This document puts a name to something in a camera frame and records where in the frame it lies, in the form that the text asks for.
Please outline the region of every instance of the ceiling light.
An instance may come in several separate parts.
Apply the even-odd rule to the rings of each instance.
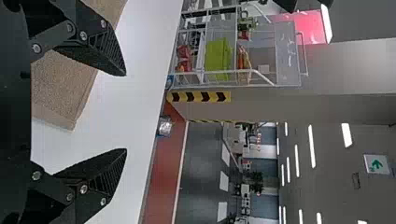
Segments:
[[[279,224],[282,224],[282,222],[283,222],[283,219],[282,219],[283,217],[282,217],[282,207],[281,206],[279,206]]]
[[[283,206],[283,224],[286,224],[286,207]]]
[[[312,165],[312,168],[315,168],[317,166],[317,159],[315,157],[314,136],[312,134],[312,125],[308,126],[308,136],[309,136],[309,151],[311,152],[311,165]]]
[[[296,176],[300,177],[300,161],[298,158],[298,146],[294,145],[294,156],[296,159]]]
[[[276,155],[279,156],[279,138],[276,139]]]
[[[300,220],[300,224],[304,224],[304,218],[303,218],[303,210],[298,210],[298,218]]]
[[[324,4],[322,4],[320,8],[323,19],[324,32],[326,34],[326,41],[328,44],[330,44],[330,42],[332,41],[332,23],[330,22],[329,9]]]
[[[282,175],[282,187],[285,187],[285,166],[283,164],[280,166],[280,173]]]
[[[321,213],[317,213],[317,224],[322,224]]]
[[[352,146],[352,134],[348,123],[342,123],[341,129],[343,130],[344,144],[346,147]]]
[[[288,169],[288,183],[290,183],[290,159],[289,159],[289,157],[286,158],[286,167]]]
[[[288,130],[288,123],[285,122],[285,136],[288,136],[289,130]]]

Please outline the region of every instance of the red wall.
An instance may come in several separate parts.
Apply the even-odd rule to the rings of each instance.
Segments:
[[[186,121],[167,102],[163,114],[172,118],[174,126],[170,138],[159,138],[157,142],[143,217],[144,224],[172,223]]]

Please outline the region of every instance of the gray floor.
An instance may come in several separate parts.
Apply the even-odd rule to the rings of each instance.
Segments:
[[[230,159],[230,167],[221,159],[222,128],[219,124],[190,123],[184,155],[176,224],[217,223],[219,202],[228,203],[228,214],[240,210],[240,199],[219,188],[220,171],[231,183],[242,176]]]

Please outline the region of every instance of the white wall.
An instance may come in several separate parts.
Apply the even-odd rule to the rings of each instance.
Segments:
[[[259,217],[249,217],[249,224],[278,224],[278,220],[267,219],[267,218],[259,218]]]
[[[73,132],[33,121],[32,161],[50,174],[128,148],[111,203],[87,223],[138,223],[181,5],[182,0],[128,1],[116,31],[127,77],[99,72]]]
[[[255,159],[271,159],[276,160],[276,146],[273,145],[255,145],[250,144],[249,153],[243,154],[244,158],[255,158]]]

